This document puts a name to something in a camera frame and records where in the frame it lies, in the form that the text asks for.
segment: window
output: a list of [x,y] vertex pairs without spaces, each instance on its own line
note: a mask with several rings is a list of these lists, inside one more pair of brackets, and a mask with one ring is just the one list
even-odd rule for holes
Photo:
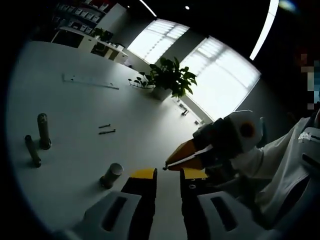
[[260,77],[240,54],[213,37],[206,38],[182,62],[197,75],[187,96],[213,120],[224,118],[245,99]]
[[128,50],[154,64],[188,29],[175,22],[155,20],[135,38]]

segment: metal cylinder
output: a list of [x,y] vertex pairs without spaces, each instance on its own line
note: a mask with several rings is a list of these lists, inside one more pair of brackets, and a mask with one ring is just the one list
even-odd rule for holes
[[30,135],[26,135],[24,137],[24,142],[25,142],[26,148],[28,149],[28,151],[29,151],[29,153],[31,155],[31,158],[32,158],[32,161],[33,161],[34,165],[37,168],[40,168],[41,159],[38,156],[38,153],[37,153],[37,150],[36,150],[36,145],[35,145],[34,141],[32,140],[31,136]]
[[37,117],[38,129],[40,135],[40,148],[48,150],[51,147],[49,138],[48,117],[45,113],[40,113]]
[[105,189],[113,187],[114,182],[121,176],[124,168],[119,163],[112,163],[105,175],[100,178],[100,183]]

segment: white table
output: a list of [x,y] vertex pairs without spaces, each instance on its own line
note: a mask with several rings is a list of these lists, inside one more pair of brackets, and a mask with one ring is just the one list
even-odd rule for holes
[[[117,82],[119,90],[62,81],[62,73]],[[52,231],[80,221],[108,194],[98,186],[109,165],[124,173],[158,168],[156,212],[150,239],[187,239],[178,172],[163,171],[167,157],[197,129],[171,98],[159,102],[129,86],[137,72],[95,54],[48,42],[30,42],[17,62],[8,91],[6,133],[17,181],[36,215]],[[40,168],[30,167],[25,135],[39,139],[37,116],[48,116],[52,147],[39,150]],[[98,135],[111,124],[116,133]]]
[[112,56],[112,60],[115,61],[116,63],[120,63],[120,64],[124,64],[125,61],[128,59],[128,55],[125,52],[123,52],[122,50],[116,48],[115,46],[112,46],[111,44],[106,43],[104,41],[100,41],[100,40],[98,40],[88,34],[85,34],[83,31],[79,31],[79,30],[71,28],[71,27],[66,27],[66,26],[60,27],[58,32],[52,38],[51,43],[53,43],[53,41],[55,40],[55,38],[57,37],[57,35],[59,34],[60,31],[68,31],[68,32],[83,36],[83,39],[80,42],[80,45],[78,46],[78,49],[81,49],[84,52],[91,53],[93,47],[97,43],[100,43],[100,44],[109,48],[104,56],[105,58],[111,59],[111,56]]

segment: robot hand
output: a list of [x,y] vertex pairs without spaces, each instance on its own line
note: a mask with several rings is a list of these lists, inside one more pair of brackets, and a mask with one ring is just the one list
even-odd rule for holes
[[235,111],[224,119],[200,127],[193,139],[182,143],[166,160],[164,170],[202,170],[216,160],[228,160],[256,146],[263,131],[260,118],[250,110]]

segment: plant pot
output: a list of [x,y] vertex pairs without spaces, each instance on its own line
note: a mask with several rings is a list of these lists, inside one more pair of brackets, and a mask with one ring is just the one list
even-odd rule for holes
[[156,86],[153,91],[152,91],[152,95],[160,100],[160,101],[164,101],[166,98],[168,98],[172,93],[171,89],[164,89],[163,87],[160,86]]

